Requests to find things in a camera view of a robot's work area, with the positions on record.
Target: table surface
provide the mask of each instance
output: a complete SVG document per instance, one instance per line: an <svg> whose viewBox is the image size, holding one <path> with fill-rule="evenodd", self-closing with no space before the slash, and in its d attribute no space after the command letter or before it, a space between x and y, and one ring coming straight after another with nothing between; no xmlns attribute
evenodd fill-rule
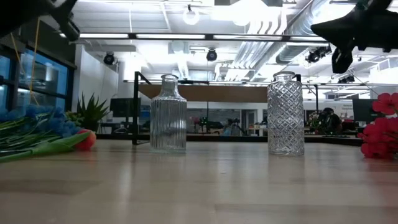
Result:
<svg viewBox="0 0 398 224"><path fill-rule="evenodd" d="M188 142L183 155L97 141L74 152L0 164L0 222L398 223L398 164L358 147Z"/></svg>

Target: ribbed glass bottle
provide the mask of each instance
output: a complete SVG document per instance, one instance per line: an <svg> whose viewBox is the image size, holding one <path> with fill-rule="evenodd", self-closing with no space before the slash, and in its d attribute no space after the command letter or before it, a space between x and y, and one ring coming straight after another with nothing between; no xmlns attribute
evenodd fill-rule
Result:
<svg viewBox="0 0 398 224"><path fill-rule="evenodd" d="M162 75L162 90L150 106L150 146L155 152L185 152L187 100L178 93L178 77Z"/></svg>
<svg viewBox="0 0 398 224"><path fill-rule="evenodd" d="M304 108L300 82L294 72L278 72L268 86L269 154L304 155Z"/></svg>

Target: potted plant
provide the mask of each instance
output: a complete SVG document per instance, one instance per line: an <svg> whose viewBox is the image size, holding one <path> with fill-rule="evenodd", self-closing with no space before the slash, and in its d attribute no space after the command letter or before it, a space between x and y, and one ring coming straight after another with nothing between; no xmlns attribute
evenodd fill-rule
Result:
<svg viewBox="0 0 398 224"><path fill-rule="evenodd" d="M101 104L98 104L99 100L99 97L95 100L93 93L86 105L85 96L84 94L81 94L81 100L78 100L77 104L77 114L82 117L82 120L80 121L82 127L92 131L97 131L99 125L98 121L109 113L109 111L107 111L108 106L104 107L106 100Z"/></svg>

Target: clear glass vase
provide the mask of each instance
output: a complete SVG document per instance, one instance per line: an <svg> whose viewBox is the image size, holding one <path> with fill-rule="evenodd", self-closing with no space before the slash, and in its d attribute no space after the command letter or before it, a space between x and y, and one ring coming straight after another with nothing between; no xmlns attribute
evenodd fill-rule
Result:
<svg viewBox="0 0 398 224"><path fill-rule="evenodd" d="M300 82L294 72L279 72L268 86L269 154L304 155L304 108Z"/></svg>
<svg viewBox="0 0 398 224"><path fill-rule="evenodd" d="M178 77L162 75L162 90L150 106L150 146L156 152L185 152L187 100L178 93Z"/></svg>

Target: ceiling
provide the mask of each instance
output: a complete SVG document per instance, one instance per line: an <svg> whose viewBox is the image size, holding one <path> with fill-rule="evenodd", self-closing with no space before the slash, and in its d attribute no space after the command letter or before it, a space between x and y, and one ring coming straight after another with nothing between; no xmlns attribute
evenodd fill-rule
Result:
<svg viewBox="0 0 398 224"><path fill-rule="evenodd" d="M229 2L232 6L220 6L223 2ZM268 7L268 11L261 11L261 0L201 0L201 1L132 1L132 0L79 0L73 8L73 21L82 33L87 32L141 32L141 33L199 33L199 34L290 34L298 35L295 23L308 16L306 10L287 29L287 24L307 5L309 0L285 0L283 7ZM327 21L349 12L353 5L329 4L329 0L314 0L312 7L321 4L322 7L313 8L319 10L313 14L313 23ZM398 11L394 1L391 11ZM187 4L191 9L198 12L199 19L196 24L190 25L184 21L184 12ZM193 12L187 15L188 20L193 18ZM251 21L245 26L245 20L250 17ZM256 18L260 18L262 25L267 27L262 30L256 26ZM57 24L51 17L43 17L42 20L57 28ZM183 41L184 59L174 52L171 40L90 40L83 42L86 50L92 54L105 55L109 46L119 46L115 56L119 61L130 62L134 60L142 65L142 73L149 79L159 79L161 74L179 71L184 78L194 80L199 71L212 72L212 79L229 81L250 80L255 82L270 82L272 75L281 70L293 71L303 76L303 82L337 82L341 75L334 75L331 71L331 55L327 55L319 62L309 65L304 59L308 51L317 46L294 46L300 51L294 58L285 64L275 64L276 55L281 53L285 44L272 43L247 43L238 41ZM215 49L218 58L214 62L206 59L208 49ZM354 62L350 68L362 82L369 80L369 68L377 66L380 62L389 60L398 51L393 50L389 54L383 53L381 49L366 49L353 52ZM241 68L244 65L246 72L234 73L228 76L228 70Z"/></svg>

